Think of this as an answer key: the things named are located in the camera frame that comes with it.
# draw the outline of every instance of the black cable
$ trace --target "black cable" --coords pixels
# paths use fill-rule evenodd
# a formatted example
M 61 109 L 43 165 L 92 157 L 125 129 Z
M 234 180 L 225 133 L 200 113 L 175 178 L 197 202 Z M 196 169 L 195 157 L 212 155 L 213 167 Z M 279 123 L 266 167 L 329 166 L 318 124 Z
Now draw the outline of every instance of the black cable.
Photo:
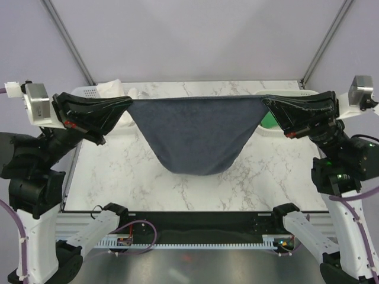
M 93 216 L 93 214 L 92 214 L 92 213 L 94 213 L 94 210 L 96 209 L 96 207 L 100 207 L 101 211 L 104 210 L 104 208 L 103 208 L 102 206 L 100 206 L 100 205 L 96 205 L 96 206 L 92 209 L 92 211 L 91 211 L 91 218 L 92 218 L 92 219 L 96 219 L 96 218 Z
M 370 136 L 370 135 L 365 135 L 365 134 L 355 134 L 355 135 L 353 135 L 351 138 L 355 138 L 355 137 L 363 137 L 363 138 L 368 138 L 368 139 L 372 139 L 372 140 L 374 140 L 374 141 L 376 141 L 376 142 L 378 142 L 379 143 L 379 139 L 378 138 L 375 138 L 375 137 L 373 137 L 373 136 Z

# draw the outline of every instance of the white connector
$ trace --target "white connector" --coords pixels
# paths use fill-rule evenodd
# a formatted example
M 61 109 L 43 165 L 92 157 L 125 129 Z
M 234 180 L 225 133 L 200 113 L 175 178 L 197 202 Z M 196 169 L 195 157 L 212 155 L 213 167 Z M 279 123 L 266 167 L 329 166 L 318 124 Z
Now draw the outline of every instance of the white connector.
M 24 96 L 21 90 L 21 86 L 18 82 L 8 82 L 4 85 L 9 98 L 22 98 Z

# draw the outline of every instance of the gray floor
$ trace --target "gray floor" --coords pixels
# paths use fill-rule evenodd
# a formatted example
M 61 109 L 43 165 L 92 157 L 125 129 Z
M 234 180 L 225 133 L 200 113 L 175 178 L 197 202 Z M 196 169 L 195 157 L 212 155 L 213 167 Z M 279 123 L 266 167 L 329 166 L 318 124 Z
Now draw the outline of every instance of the gray floor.
M 324 284 L 302 247 L 291 257 L 247 250 L 155 250 L 116 258 L 105 254 L 82 266 L 72 284 Z

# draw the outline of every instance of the marble tabletop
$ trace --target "marble tabletop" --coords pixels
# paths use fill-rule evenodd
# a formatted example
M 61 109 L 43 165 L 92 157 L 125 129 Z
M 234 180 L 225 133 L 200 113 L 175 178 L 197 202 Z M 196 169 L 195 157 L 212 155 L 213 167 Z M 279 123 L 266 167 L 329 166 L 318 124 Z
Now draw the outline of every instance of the marble tabletop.
M 262 89 L 298 90 L 296 81 L 128 83 L 152 98 L 253 94 Z M 308 138 L 290 140 L 258 133 L 225 172 L 177 175 L 158 161 L 141 132 L 106 136 L 103 146 L 84 141 L 65 210 L 92 210 L 109 202 L 131 211 L 270 211 L 293 202 L 301 210 L 326 210 L 312 184 Z

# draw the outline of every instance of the gray cloth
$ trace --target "gray cloth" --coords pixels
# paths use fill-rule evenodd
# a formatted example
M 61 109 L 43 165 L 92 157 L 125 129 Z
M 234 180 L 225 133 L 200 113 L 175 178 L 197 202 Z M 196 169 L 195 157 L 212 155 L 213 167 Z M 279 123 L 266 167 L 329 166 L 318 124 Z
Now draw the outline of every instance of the gray cloth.
M 213 175 L 233 164 L 268 112 L 261 98 L 137 99 L 127 111 L 166 169 Z

